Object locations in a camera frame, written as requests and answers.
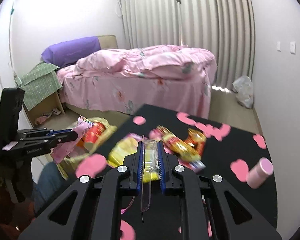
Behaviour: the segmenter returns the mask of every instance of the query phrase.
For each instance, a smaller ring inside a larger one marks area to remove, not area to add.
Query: jeans
[[[38,212],[44,203],[60,189],[65,180],[54,162],[47,163],[43,168],[34,194],[34,212]]]

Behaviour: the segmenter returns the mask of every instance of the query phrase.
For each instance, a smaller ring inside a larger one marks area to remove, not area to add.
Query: white plastic bag
[[[253,84],[249,77],[242,76],[232,83],[233,91],[238,92],[238,102],[246,108],[253,106]]]

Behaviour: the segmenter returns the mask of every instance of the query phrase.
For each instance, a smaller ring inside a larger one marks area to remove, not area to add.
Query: beige curtain
[[[252,76],[255,38],[251,0],[122,0],[132,48],[184,44],[216,57],[215,84],[232,88]]]

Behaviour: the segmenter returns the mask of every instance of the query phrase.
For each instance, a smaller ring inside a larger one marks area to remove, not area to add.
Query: green checkered cloth
[[[15,82],[25,91],[23,103],[30,111],[45,98],[62,88],[55,70],[58,67],[42,62],[22,78],[15,75]]]

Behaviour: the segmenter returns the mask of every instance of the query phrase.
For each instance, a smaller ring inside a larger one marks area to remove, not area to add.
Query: pink cup
[[[272,163],[267,158],[261,158],[247,175],[247,184],[251,188],[260,187],[273,174]]]

